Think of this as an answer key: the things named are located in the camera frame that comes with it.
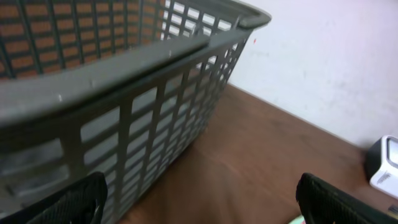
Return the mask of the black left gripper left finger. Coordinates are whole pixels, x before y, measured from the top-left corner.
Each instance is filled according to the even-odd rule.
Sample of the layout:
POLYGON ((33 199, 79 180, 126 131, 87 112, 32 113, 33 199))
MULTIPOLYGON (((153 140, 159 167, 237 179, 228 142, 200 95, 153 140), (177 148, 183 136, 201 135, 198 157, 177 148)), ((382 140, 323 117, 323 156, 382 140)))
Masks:
POLYGON ((2 224, 100 224, 108 198, 102 172, 94 172, 27 208, 1 219, 2 224))

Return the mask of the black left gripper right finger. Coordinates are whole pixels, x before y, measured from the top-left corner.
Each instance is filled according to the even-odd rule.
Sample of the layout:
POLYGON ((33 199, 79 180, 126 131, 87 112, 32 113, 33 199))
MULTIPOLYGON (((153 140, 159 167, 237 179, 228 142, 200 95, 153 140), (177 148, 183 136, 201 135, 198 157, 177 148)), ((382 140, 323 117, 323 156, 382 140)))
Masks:
POLYGON ((296 201, 308 224, 397 224, 376 210, 311 173, 302 174, 296 201))

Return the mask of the mint green wipes pack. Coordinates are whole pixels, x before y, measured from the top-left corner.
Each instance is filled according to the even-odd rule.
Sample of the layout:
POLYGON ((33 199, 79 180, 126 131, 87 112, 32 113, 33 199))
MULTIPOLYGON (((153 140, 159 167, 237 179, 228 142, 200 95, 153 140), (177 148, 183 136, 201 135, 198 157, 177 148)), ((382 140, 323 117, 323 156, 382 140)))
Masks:
POLYGON ((296 218, 294 218, 293 220, 291 220, 290 222, 288 222, 288 224, 306 224, 305 218, 303 215, 300 215, 296 218))

